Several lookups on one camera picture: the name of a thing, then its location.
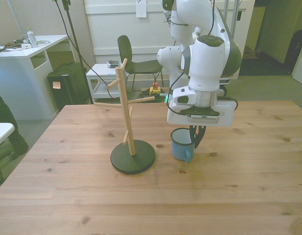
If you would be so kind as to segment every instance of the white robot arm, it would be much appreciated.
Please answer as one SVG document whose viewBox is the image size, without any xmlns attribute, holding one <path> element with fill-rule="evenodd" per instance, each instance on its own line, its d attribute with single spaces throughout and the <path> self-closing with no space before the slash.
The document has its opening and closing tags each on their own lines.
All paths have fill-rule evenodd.
<svg viewBox="0 0 302 235">
<path fill-rule="evenodd" d="M 181 46 L 165 47 L 158 61 L 173 89 L 169 124 L 230 126 L 237 102 L 218 99 L 220 81 L 239 69 L 241 53 L 218 8 L 210 0 L 162 0 L 171 11 L 171 36 Z M 209 35 L 200 36 L 202 32 Z"/>
</svg>

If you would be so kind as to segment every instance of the black round base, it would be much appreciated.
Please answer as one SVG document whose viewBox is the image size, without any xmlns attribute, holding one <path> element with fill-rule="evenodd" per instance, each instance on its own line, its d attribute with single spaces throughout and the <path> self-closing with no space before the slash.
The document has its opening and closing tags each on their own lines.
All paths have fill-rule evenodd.
<svg viewBox="0 0 302 235">
<path fill-rule="evenodd" d="M 136 155 L 129 152 L 128 142 L 126 145 L 120 143 L 111 153 L 113 167 L 121 173 L 132 175 L 141 173 L 152 166 L 155 159 L 155 150 L 144 141 L 134 140 Z"/>
</svg>

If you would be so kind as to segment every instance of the chair backrest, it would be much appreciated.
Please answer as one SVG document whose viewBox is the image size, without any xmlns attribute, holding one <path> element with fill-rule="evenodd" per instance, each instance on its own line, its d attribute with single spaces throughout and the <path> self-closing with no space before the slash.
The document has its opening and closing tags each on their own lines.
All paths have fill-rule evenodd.
<svg viewBox="0 0 302 235">
<path fill-rule="evenodd" d="M 129 41 L 129 38 L 126 35 L 122 35 L 117 39 L 117 44 L 118 44 L 118 49 L 120 51 L 120 56 L 122 62 L 124 61 L 125 58 L 127 58 L 127 64 L 125 67 L 126 68 L 130 67 L 132 64 L 132 50 L 131 50 L 131 44 Z"/>
</svg>

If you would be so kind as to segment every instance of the table top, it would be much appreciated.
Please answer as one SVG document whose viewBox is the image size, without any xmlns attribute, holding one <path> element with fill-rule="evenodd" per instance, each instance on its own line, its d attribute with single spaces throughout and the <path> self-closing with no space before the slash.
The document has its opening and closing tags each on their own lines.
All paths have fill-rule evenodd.
<svg viewBox="0 0 302 235">
<path fill-rule="evenodd" d="M 189 164 L 171 155 L 164 103 L 134 104 L 134 138 L 154 164 L 111 165 L 121 109 L 65 106 L 0 187 L 0 235 L 302 235 L 302 110 L 239 102 L 230 127 L 207 127 Z"/>
<path fill-rule="evenodd" d="M 102 76 L 116 76 L 115 68 L 109 68 L 107 64 L 95 64 L 92 69 L 98 74 Z M 89 70 L 87 72 L 88 77 L 97 77 L 97 75 Z"/>
<path fill-rule="evenodd" d="M 0 144 L 15 130 L 11 123 L 0 123 Z"/>
<path fill-rule="evenodd" d="M 48 44 L 39 44 L 37 48 L 18 50 L 18 51 L 2 51 L 0 52 L 0 60 L 2 59 L 28 59 L 41 51 L 67 39 L 67 35 L 44 35 L 35 36 L 37 41 L 49 41 Z"/>
</svg>

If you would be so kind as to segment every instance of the black metal pole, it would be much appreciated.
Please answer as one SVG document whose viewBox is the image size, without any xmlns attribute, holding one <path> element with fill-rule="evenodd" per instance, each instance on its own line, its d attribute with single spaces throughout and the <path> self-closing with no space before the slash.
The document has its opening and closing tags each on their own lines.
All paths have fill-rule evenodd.
<svg viewBox="0 0 302 235">
<path fill-rule="evenodd" d="M 90 92 L 90 87 L 88 86 L 88 80 L 87 80 L 87 75 L 86 75 L 86 69 L 85 69 L 85 67 L 83 66 L 83 62 L 82 62 L 80 50 L 79 50 L 79 47 L 78 47 L 77 38 L 76 38 L 76 35 L 75 35 L 75 31 L 74 31 L 72 19 L 71 19 L 71 16 L 70 16 L 70 14 L 69 14 L 69 7 L 68 7 L 68 5 L 70 5 L 71 3 L 70 3 L 70 0 L 62 0 L 62 3 L 63 3 L 63 6 L 64 6 L 64 10 L 65 10 L 66 13 L 67 13 L 69 25 L 70 25 L 71 30 L 72 30 L 72 33 L 73 33 L 73 38 L 74 38 L 74 41 L 75 41 L 76 51 L 77 51 L 77 53 L 78 53 L 78 57 L 79 57 L 79 60 L 80 60 L 81 69 L 82 69 L 82 72 L 83 72 L 82 74 L 83 74 L 83 76 L 84 76 L 84 80 L 85 80 L 85 83 L 87 84 L 87 88 L 88 88 L 87 91 L 88 91 L 90 103 L 93 104 L 92 96 L 91 96 L 91 92 Z"/>
</svg>

